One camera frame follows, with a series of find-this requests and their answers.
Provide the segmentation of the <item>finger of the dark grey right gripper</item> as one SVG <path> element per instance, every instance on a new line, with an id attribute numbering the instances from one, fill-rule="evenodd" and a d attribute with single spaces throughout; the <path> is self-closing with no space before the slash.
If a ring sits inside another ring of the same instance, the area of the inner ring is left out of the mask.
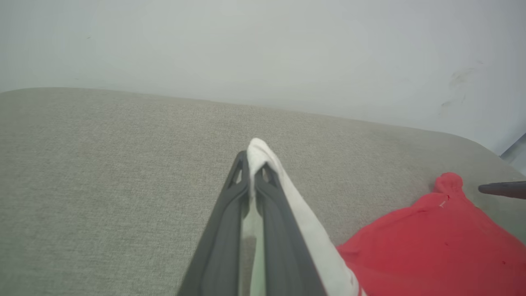
<path id="1" fill-rule="evenodd" d="M 479 192 L 525 200 L 526 181 L 483 184 L 479 186 Z"/>

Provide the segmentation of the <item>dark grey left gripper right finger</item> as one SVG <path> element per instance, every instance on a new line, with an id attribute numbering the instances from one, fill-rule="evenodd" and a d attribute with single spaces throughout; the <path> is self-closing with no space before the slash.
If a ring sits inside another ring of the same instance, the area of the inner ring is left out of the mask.
<path id="1" fill-rule="evenodd" d="M 255 196 L 263 222 L 265 294 L 326 296 L 278 174 L 269 164 L 255 174 Z"/>

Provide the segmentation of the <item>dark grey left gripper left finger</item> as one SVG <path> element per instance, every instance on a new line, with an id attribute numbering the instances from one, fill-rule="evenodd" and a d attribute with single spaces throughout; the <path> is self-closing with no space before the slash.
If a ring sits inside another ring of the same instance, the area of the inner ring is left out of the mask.
<path id="1" fill-rule="evenodd" d="M 179 296 L 238 296 L 242 222 L 248 212 L 249 166 L 239 152 L 185 273 Z"/>

